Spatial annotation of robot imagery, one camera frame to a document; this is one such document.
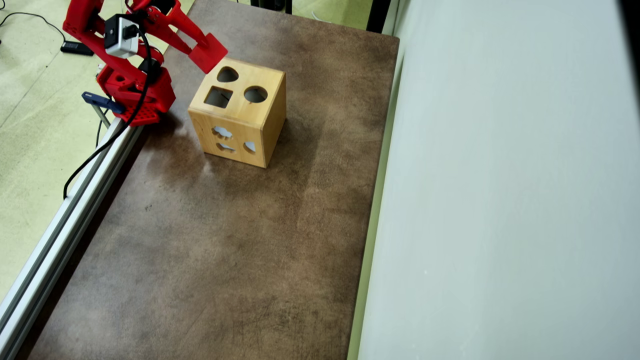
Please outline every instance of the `white wall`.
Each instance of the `white wall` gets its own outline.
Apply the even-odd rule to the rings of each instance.
[[[615,2],[403,11],[360,359],[639,358],[640,119]]]

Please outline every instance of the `heart-shaped hole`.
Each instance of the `heart-shaped hole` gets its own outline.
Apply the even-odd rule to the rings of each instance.
[[[213,129],[211,129],[211,132],[213,133],[213,135],[216,135],[218,138],[224,138],[225,140],[231,139],[231,136],[233,136],[231,131],[221,126],[214,127]]]
[[[238,71],[228,66],[220,69],[220,72],[218,73],[218,81],[221,83],[231,83],[238,80],[238,77]]]
[[[255,154],[255,142],[245,142],[243,145],[244,149],[247,150],[251,154]]]

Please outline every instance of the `square hole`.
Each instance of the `square hole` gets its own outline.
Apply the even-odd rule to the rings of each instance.
[[[234,92],[231,90],[212,86],[207,98],[204,99],[204,103],[224,109],[227,107],[227,104],[229,103],[229,100],[231,100],[231,96],[233,94]]]

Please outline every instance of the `shape hole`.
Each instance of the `shape hole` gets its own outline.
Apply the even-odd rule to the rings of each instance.
[[[259,86],[251,86],[244,91],[244,98],[250,102],[265,101],[267,96],[267,90]]]
[[[234,92],[231,90],[212,86],[207,98],[204,100],[204,103],[224,109],[227,107],[227,104],[229,103],[229,100],[231,100],[231,96],[233,94]]]
[[[213,133],[213,135],[216,135],[218,138],[221,138],[221,139],[223,138],[225,140],[231,139],[231,136],[233,136],[231,131],[221,126],[214,127],[213,129],[211,129],[211,132]]]
[[[248,152],[255,154],[255,142],[245,142],[243,147]]]
[[[238,80],[238,71],[235,71],[233,68],[228,66],[220,69],[218,73],[218,81],[221,83],[231,83],[235,80]]]
[[[223,143],[216,143],[216,146],[220,149],[220,151],[231,152],[231,153],[236,152],[236,150],[233,147],[227,146]]]

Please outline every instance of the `red robotic arm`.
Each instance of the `red robotic arm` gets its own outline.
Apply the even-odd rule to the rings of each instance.
[[[105,21],[99,15],[103,2],[104,0],[71,0],[63,29],[87,45],[106,63],[97,81],[105,94],[125,107],[123,113],[114,114],[115,116],[129,120],[140,100],[145,80],[150,76],[145,102],[131,126],[158,122],[159,114],[166,113],[175,100],[171,77],[167,69],[162,67],[164,58],[157,49],[152,48],[151,58],[159,66],[153,67],[148,63],[145,65],[144,61],[145,66],[136,68],[129,60],[108,54],[104,46]],[[133,19],[142,31],[157,36],[187,54],[205,73],[211,71],[227,55],[225,47],[213,35],[204,35],[182,12],[178,0],[133,0],[131,6],[127,1],[127,8],[129,11],[126,16]],[[195,40],[196,46],[190,48],[169,25]],[[138,47],[137,55],[146,58],[144,46]]]

